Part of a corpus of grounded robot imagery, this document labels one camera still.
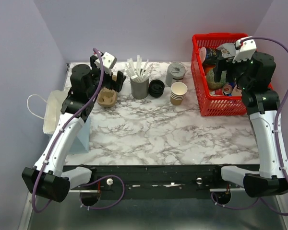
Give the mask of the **brown cardboard cup carrier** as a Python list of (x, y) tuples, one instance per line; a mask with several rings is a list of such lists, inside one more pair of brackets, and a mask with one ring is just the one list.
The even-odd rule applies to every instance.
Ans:
[(104, 108), (111, 108), (117, 102), (117, 92), (104, 87), (97, 97), (97, 103)]

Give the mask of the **blue paper bag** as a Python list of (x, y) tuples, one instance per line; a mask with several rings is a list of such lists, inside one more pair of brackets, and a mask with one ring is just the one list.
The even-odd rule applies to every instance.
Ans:
[[(51, 137), (59, 122), (62, 103), (67, 97), (67, 92), (55, 90), (52, 91), (47, 99), (46, 111), (44, 115), (43, 132)], [(91, 119), (88, 118), (82, 129), (75, 138), (70, 154), (87, 153), (89, 151)]]

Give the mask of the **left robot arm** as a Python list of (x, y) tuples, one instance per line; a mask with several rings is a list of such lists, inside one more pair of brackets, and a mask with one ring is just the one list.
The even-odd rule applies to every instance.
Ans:
[(96, 186), (92, 166), (80, 165), (63, 171), (65, 159), (80, 130), (85, 125), (100, 90), (108, 88), (120, 92), (126, 76), (122, 72), (113, 80), (112, 69), (117, 59), (112, 54), (94, 53), (90, 64), (72, 68), (71, 87), (62, 103), (58, 124), (45, 151), (32, 168), (24, 168), (22, 178), (32, 198), (40, 196), (62, 202), (68, 192), (80, 185), (86, 189)]

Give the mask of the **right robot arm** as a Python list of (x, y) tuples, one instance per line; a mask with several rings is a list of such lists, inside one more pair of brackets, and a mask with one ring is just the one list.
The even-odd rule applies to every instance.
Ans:
[(222, 72), (226, 80), (241, 90), (241, 100), (252, 124), (259, 151), (259, 171), (237, 166), (223, 166), (211, 176), (215, 187), (233, 182), (245, 189), (250, 197), (276, 196), (288, 192), (288, 159), (281, 134), (280, 99), (269, 88), (276, 64), (266, 53), (255, 52), (250, 59), (235, 62), (219, 57), (214, 68), (215, 81)]

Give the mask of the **green netted melon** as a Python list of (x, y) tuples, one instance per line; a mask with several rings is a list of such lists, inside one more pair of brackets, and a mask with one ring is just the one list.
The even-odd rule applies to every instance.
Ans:
[(207, 75), (206, 75), (206, 81), (207, 81), (208, 89), (210, 91), (215, 91), (215, 90), (221, 89), (227, 83), (226, 82), (226, 73), (227, 73), (226, 71), (223, 71), (221, 73), (220, 82), (216, 82), (214, 71), (212, 69), (209, 70), (207, 72)]

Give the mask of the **black instant noodle cup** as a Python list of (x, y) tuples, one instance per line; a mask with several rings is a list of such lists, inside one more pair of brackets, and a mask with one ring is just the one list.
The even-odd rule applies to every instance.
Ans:
[(222, 57), (222, 52), (218, 49), (201, 47), (199, 50), (200, 61), (203, 65), (216, 65), (217, 59)]

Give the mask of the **red bull can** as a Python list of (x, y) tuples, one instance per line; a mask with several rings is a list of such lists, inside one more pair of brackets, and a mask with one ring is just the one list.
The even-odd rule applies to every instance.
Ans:
[(225, 96), (231, 96), (233, 89), (235, 88), (236, 84), (234, 82), (228, 82), (222, 87), (222, 93)]

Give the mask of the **grey foil snack bag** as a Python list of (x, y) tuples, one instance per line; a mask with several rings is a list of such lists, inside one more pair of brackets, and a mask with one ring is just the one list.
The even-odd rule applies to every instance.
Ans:
[(219, 45), (216, 49), (221, 52), (221, 55), (217, 57), (217, 60), (220, 60), (221, 58), (233, 60), (236, 55), (234, 43), (224, 43)]

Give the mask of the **red plastic basket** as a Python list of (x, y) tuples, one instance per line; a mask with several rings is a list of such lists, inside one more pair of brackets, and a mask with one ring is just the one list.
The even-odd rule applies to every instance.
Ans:
[(276, 68), (274, 58), (266, 53), (255, 51), (252, 62), (248, 67), (253, 83), (243, 81), (236, 85), (242, 90), (241, 96), (212, 96), (209, 93), (204, 68), (200, 63), (199, 50), (201, 47), (215, 48), (223, 41), (236, 42), (244, 34), (209, 33), (195, 34), (192, 37), (193, 52), (191, 71), (196, 96), (202, 116), (251, 115), (277, 110), (279, 96), (272, 90), (270, 84)]

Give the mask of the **stack of black lids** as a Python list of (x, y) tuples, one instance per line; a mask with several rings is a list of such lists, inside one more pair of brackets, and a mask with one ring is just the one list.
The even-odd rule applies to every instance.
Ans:
[(165, 85), (161, 80), (152, 80), (149, 83), (148, 92), (154, 98), (159, 98), (163, 95)]

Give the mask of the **grey wrapped paper roll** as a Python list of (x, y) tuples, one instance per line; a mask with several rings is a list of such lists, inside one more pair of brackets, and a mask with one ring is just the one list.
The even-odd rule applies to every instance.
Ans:
[(182, 82), (186, 73), (186, 68), (183, 64), (174, 62), (168, 66), (166, 74), (166, 85), (171, 87), (173, 83)]

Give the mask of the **stack of paper cups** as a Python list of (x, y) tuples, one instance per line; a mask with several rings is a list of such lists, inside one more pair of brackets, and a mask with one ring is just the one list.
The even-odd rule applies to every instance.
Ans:
[(175, 82), (171, 86), (170, 102), (177, 106), (180, 105), (185, 98), (188, 87), (183, 82)]

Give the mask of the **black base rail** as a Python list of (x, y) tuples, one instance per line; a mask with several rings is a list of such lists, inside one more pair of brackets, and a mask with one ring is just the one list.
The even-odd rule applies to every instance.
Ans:
[(85, 199), (94, 196), (87, 190), (100, 188), (102, 200), (208, 199), (212, 191), (243, 191), (221, 179), (220, 164), (197, 165), (88, 165), (91, 181), (100, 185), (77, 186)]

